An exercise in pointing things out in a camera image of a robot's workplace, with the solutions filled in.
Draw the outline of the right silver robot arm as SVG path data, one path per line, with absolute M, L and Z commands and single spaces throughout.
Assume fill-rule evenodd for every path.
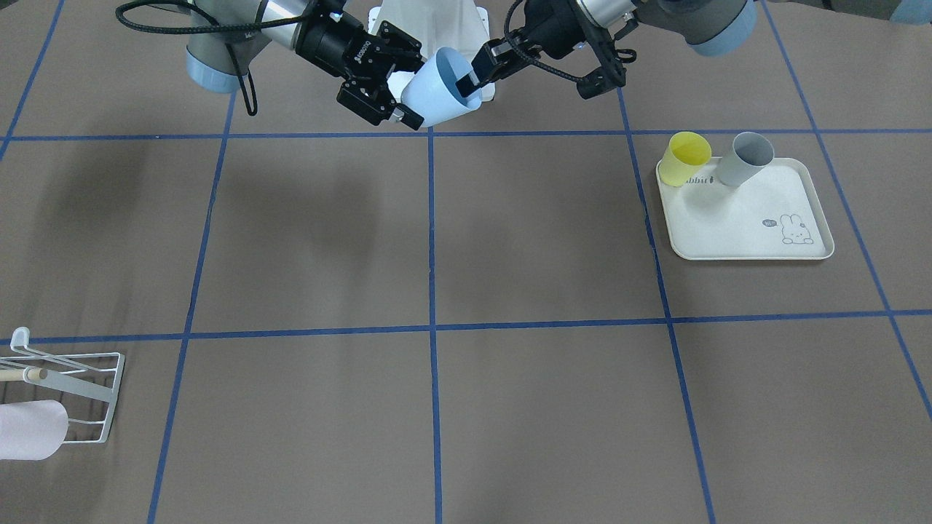
M 246 86 L 252 60 L 276 42 L 341 79 L 337 103 L 366 122 L 424 123 L 387 85 L 424 64 L 422 44 L 392 23 L 371 33 L 343 1 L 193 1 L 189 13 L 189 75 L 207 90 Z

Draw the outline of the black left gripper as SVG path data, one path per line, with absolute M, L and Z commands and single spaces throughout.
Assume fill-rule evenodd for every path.
M 456 80 L 457 94 L 466 98 L 486 85 L 508 79 L 541 52 L 561 60 L 579 44 L 599 49 L 601 33 L 585 1 L 525 1 L 523 13 L 524 26 L 510 30 L 510 43 L 483 44 L 470 63 L 470 72 Z

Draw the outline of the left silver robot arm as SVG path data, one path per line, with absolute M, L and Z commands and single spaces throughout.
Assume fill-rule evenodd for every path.
M 590 99 L 625 86 L 625 66 L 638 53 L 616 43 L 640 25 L 676 33 L 699 55 L 716 57 L 744 43 L 756 20 L 752 1 L 516 1 L 505 15 L 502 39 L 483 44 L 469 72 L 456 74 L 454 92 L 472 95 L 533 66 L 568 80 Z M 561 60 L 579 44 L 587 44 L 599 62 L 585 76 L 540 59 Z

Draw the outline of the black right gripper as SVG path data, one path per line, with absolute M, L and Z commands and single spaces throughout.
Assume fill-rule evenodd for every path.
M 337 103 L 363 120 L 379 126 L 400 122 L 411 130 L 424 124 L 424 117 L 401 103 L 390 90 L 380 65 L 389 71 L 416 73 L 424 65 L 422 43 L 389 20 L 367 33 L 355 17 L 341 7 L 307 7 L 294 41 L 297 56 L 331 76 L 344 79 Z

